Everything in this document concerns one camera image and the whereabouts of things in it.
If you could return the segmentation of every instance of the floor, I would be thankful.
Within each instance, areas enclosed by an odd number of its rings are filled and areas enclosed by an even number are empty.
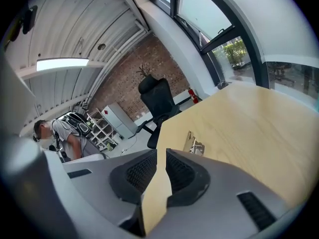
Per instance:
[[[188,100],[184,104],[179,106],[181,111],[184,111],[194,105],[192,100]],[[154,130],[156,128],[155,123],[150,122],[147,126]],[[119,145],[117,145],[112,151],[103,151],[109,158],[118,157],[122,155],[128,155],[140,150],[148,149],[147,142],[150,137],[150,133],[146,132],[145,130],[141,130],[138,134],[133,136],[131,139],[124,139],[121,141]]]

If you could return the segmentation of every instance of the man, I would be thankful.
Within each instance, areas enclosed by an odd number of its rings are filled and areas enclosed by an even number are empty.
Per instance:
[[[58,119],[38,120],[34,124],[34,133],[38,139],[49,139],[53,135],[58,135],[59,143],[62,144],[63,150],[72,160],[82,157],[87,143],[87,139],[79,136],[77,130]]]

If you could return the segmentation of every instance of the desk surface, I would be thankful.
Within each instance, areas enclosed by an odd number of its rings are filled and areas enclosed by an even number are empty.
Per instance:
[[[205,157],[240,167],[291,207],[317,181],[319,115],[287,95],[233,83],[162,124],[157,172],[142,203],[147,233],[166,213],[171,195],[165,150],[183,150],[188,131],[205,145]]]

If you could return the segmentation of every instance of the small plant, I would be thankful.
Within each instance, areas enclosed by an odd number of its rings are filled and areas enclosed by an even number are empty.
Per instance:
[[[137,73],[140,73],[141,75],[143,75],[144,77],[146,77],[147,75],[149,75],[149,71],[150,69],[148,69],[148,71],[146,72],[146,69],[143,68],[143,65],[142,67],[139,66],[139,70],[136,71]]]

